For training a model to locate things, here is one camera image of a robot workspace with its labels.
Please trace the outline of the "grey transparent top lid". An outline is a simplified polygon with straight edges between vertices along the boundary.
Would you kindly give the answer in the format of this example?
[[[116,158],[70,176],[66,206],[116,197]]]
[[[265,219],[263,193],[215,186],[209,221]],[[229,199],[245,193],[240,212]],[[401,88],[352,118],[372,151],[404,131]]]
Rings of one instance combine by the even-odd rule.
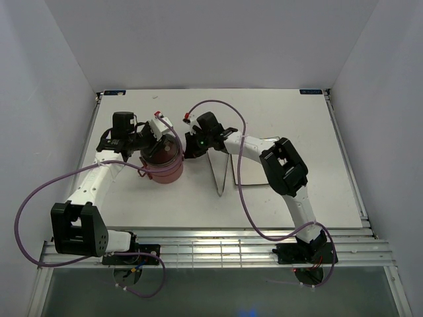
[[[166,168],[180,157],[180,145],[175,136],[165,134],[152,148],[140,151],[139,159],[153,168]]]

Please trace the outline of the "pink lunch bowl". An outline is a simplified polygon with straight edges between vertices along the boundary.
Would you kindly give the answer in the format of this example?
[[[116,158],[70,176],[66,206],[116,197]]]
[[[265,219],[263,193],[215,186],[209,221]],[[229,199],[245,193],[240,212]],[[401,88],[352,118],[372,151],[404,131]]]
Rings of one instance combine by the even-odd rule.
[[[183,160],[179,157],[172,158],[164,164],[159,165],[147,162],[142,156],[139,157],[139,160],[143,164],[143,170],[137,173],[142,178],[146,176],[150,179],[151,175],[154,173],[176,172],[177,170],[183,172]]]
[[[170,184],[178,180],[182,172],[177,170],[176,172],[164,172],[164,173],[154,173],[151,175],[150,179],[159,184]]]

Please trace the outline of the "metal tongs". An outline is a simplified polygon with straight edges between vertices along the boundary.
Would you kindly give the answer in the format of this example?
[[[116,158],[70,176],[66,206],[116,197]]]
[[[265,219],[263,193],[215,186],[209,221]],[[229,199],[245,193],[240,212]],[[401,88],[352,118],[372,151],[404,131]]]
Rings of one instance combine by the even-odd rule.
[[[230,155],[210,149],[207,153],[207,158],[211,168],[215,190],[217,195],[222,197],[225,191]]]

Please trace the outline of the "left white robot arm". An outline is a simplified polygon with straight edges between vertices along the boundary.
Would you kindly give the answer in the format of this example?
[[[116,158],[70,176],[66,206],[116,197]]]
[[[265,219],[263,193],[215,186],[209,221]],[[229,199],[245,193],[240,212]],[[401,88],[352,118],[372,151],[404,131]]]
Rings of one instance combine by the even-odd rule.
[[[60,254],[102,257],[117,252],[126,264],[139,259],[140,248],[130,232],[107,229],[100,206],[117,175],[136,151],[151,150],[164,141],[173,128],[162,113],[141,125],[135,114],[115,112],[112,127],[101,136],[93,165],[77,189],[64,203],[55,203],[50,212],[56,251]]]

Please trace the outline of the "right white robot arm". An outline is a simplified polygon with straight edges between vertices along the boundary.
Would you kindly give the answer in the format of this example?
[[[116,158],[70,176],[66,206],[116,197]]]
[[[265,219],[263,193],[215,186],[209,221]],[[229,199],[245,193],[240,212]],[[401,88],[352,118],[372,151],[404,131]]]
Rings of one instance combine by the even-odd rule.
[[[189,114],[183,121],[190,126],[185,134],[186,159],[196,159],[210,148],[229,155],[237,155],[261,165],[267,183],[284,199],[295,230],[294,243],[286,243],[282,238],[275,238],[273,253],[278,256],[279,264],[321,264],[338,261],[334,244],[324,228],[316,222],[307,192],[308,168],[292,145],[291,141],[281,138],[269,141],[246,136],[237,129],[225,129],[212,112],[206,112],[198,118]]]

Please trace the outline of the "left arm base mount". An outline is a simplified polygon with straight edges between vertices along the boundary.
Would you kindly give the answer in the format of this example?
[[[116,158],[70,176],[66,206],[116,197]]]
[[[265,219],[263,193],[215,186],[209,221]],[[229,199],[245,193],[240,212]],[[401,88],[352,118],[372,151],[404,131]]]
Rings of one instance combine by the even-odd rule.
[[[133,250],[129,252],[135,252],[135,256],[107,256],[103,257],[103,265],[159,265],[159,261],[150,256],[142,256],[139,253],[146,253],[159,257],[161,255],[160,244],[138,244],[135,243]]]

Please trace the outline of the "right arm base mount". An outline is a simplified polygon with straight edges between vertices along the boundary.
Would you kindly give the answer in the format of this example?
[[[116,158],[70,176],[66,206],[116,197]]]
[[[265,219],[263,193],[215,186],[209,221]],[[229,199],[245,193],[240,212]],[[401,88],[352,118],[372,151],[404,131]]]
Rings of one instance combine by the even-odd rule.
[[[328,241],[327,234],[321,230],[318,237],[310,243],[295,238],[295,243],[279,243],[272,252],[277,255],[279,264],[331,264],[338,262],[338,256]]]

